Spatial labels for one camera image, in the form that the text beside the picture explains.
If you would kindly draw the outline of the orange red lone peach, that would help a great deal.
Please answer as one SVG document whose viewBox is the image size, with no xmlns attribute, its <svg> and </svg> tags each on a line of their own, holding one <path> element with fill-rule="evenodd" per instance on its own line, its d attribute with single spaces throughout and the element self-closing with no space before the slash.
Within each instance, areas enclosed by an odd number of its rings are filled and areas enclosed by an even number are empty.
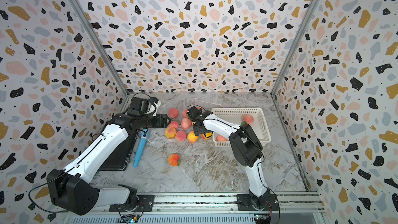
<svg viewBox="0 0 398 224">
<path fill-rule="evenodd" d="M 171 154 L 168 159 L 167 159 L 168 163 L 170 166 L 172 167 L 177 167 L 179 166 L 179 161 L 180 161 L 180 155 L 174 153 Z"/>
</svg>

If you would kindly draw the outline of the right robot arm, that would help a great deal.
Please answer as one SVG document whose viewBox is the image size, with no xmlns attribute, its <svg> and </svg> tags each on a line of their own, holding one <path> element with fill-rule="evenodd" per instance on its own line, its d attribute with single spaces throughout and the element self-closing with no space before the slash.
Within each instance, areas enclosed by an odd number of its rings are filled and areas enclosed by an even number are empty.
<svg viewBox="0 0 398 224">
<path fill-rule="evenodd" d="M 245 168 L 249 180 L 251 205 L 262 210 L 268 206 L 271 190 L 263 175 L 261 164 L 265 158 L 263 147 L 249 124 L 238 125 L 223 120 L 210 111 L 202 112 L 193 106 L 188 109 L 195 135 L 213 132 L 226 138 L 236 161 Z"/>
</svg>

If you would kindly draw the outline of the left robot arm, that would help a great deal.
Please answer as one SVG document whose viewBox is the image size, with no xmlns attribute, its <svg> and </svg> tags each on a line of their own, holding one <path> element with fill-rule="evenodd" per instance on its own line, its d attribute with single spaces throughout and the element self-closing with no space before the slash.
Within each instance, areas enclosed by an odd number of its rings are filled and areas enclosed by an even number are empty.
<svg viewBox="0 0 398 224">
<path fill-rule="evenodd" d="M 128 139 L 136 140 L 138 131 L 165 128 L 172 122 L 167 114 L 133 117 L 117 114 L 107 122 L 98 138 L 64 169 L 52 170 L 47 176 L 51 203 L 77 215 L 85 215 L 99 206 L 124 206 L 130 211 L 139 206 L 137 190 L 119 185 L 94 188 L 90 182 L 115 149 Z"/>
</svg>

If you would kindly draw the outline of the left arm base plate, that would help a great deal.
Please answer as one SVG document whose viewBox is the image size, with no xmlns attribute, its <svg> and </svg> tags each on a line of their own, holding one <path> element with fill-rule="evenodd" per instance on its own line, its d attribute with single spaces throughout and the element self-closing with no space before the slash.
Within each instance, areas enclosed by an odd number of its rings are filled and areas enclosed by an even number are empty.
<svg viewBox="0 0 398 224">
<path fill-rule="evenodd" d="M 109 212 L 115 213 L 144 213 L 151 212 L 154 205 L 154 195 L 137 195 L 128 199 L 124 204 L 114 204 L 109 207 Z"/>
</svg>

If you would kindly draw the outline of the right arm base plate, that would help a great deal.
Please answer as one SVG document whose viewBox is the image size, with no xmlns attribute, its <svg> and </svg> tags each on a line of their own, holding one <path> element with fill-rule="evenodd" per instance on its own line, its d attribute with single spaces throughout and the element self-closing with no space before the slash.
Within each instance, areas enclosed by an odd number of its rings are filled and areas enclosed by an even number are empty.
<svg viewBox="0 0 398 224">
<path fill-rule="evenodd" d="M 256 197 L 251 194 L 238 194 L 236 196 L 239 211 L 278 211 L 279 201 L 275 194 Z"/>
</svg>

